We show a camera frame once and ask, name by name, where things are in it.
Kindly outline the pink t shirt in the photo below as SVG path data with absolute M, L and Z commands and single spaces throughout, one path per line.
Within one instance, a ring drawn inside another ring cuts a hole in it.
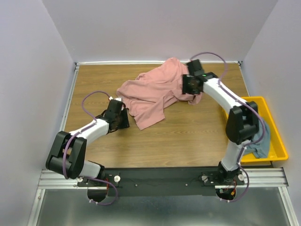
M 167 59 L 161 66 L 127 80 L 116 94 L 122 98 L 139 130 L 165 119 L 164 109 L 178 101 L 190 105 L 200 102 L 202 95 L 182 93 L 182 76 L 188 68 L 177 58 Z

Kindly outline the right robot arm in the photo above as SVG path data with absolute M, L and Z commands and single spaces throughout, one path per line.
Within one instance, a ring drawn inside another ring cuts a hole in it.
M 233 93 L 213 72 L 206 73 L 199 60 L 191 60 L 186 65 L 189 73 L 182 76 L 182 93 L 206 93 L 228 114 L 225 131 L 229 141 L 226 154 L 217 170 L 202 172 L 203 184 L 229 185 L 241 174 L 241 158 L 259 131 L 258 106 L 254 101 L 247 102 Z

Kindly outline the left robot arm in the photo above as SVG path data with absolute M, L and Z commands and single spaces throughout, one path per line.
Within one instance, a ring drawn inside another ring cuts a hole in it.
M 46 160 L 46 169 L 66 179 L 88 178 L 92 185 L 101 185 L 105 180 L 105 167 L 86 161 L 86 148 L 98 138 L 126 128 L 129 128 L 129 120 L 125 103 L 121 98 L 110 100 L 108 108 L 86 126 L 57 133 Z

